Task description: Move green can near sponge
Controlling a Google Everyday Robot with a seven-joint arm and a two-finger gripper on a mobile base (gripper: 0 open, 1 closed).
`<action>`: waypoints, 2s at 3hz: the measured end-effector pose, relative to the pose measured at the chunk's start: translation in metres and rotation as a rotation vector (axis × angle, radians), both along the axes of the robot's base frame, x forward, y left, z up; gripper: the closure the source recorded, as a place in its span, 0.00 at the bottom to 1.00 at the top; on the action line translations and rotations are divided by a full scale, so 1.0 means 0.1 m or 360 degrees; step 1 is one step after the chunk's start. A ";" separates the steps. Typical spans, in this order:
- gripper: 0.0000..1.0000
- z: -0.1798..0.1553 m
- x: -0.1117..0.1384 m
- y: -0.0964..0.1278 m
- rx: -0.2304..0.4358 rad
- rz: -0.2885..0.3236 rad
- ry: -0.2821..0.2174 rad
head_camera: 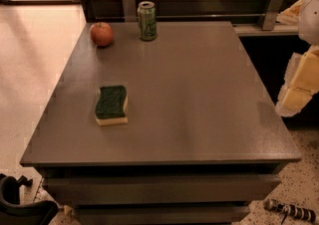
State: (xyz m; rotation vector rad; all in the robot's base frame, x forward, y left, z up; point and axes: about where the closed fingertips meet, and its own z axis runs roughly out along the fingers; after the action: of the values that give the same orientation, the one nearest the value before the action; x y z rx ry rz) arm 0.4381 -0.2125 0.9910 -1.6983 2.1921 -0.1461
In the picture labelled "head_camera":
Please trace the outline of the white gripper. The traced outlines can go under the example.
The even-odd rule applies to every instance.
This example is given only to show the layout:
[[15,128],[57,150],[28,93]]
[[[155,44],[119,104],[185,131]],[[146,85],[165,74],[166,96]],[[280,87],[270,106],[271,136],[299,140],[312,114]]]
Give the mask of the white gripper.
[[[319,44],[319,0],[298,0],[280,12],[276,20],[286,25],[298,23],[299,37],[310,45]],[[295,116],[318,92],[319,47],[311,46],[303,55],[293,53],[288,61],[275,110],[284,117]]]

